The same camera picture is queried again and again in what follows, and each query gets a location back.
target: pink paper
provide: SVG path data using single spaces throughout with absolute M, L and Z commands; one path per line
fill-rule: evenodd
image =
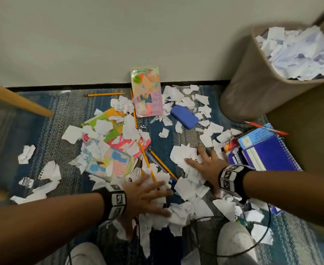
M 120 150 L 120 151 L 123 151 L 122 149 L 120 149 L 121 146 L 123 146 L 124 144 L 129 144 L 131 142 L 131 139 L 123 139 L 123 135 L 120 135 L 120 142 L 118 144 L 112 144 L 112 141 L 114 140 L 112 139 L 111 141 L 109 141 L 107 144 L 114 148 L 114 149 L 117 149 L 117 150 Z M 146 145 L 143 144 L 143 139 L 140 138 L 140 142 L 141 142 L 141 145 L 142 145 L 142 148 L 143 149 L 146 149 L 147 146 L 151 143 L 151 140 L 149 139 L 147 142 L 146 142 Z M 133 157 L 138 157 L 141 153 L 141 150 L 135 154 Z

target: black wristband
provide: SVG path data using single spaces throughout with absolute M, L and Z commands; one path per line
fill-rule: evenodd
M 118 185 L 108 185 L 92 192 L 99 193 L 104 201 L 104 213 L 99 225 L 104 225 L 119 218 L 126 210 L 125 192 Z
M 229 165 L 223 168 L 219 174 L 219 187 L 227 191 L 237 193 L 244 204 L 249 197 L 245 194 L 243 187 L 244 176 L 254 169 L 246 165 Z

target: pencil eraser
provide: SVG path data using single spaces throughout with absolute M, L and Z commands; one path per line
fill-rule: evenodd
M 186 129 L 192 129 L 199 122 L 199 119 L 184 106 L 175 105 L 170 114 L 180 121 Z

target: black baseboard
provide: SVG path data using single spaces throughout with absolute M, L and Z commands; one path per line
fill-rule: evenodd
M 184 82 L 161 82 L 161 86 L 166 85 L 228 85 L 230 80 L 218 81 L 184 81 Z M 50 90 L 78 90 L 78 89 L 107 89 L 107 88 L 130 88 L 131 83 L 121 84 L 77 84 L 77 85 L 44 85 L 44 86 L 20 86 L 9 87 L 13 92 L 27 92 L 27 91 L 50 91 Z

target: beige trash can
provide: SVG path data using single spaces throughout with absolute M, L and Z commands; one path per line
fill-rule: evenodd
M 243 60 L 230 84 L 220 97 L 224 115 L 235 122 L 252 121 L 272 111 L 290 99 L 323 84 L 324 79 L 299 81 L 278 75 L 267 60 L 255 37 L 263 35 L 270 27 L 286 30 L 305 30 L 301 23 L 272 23 L 256 26 Z

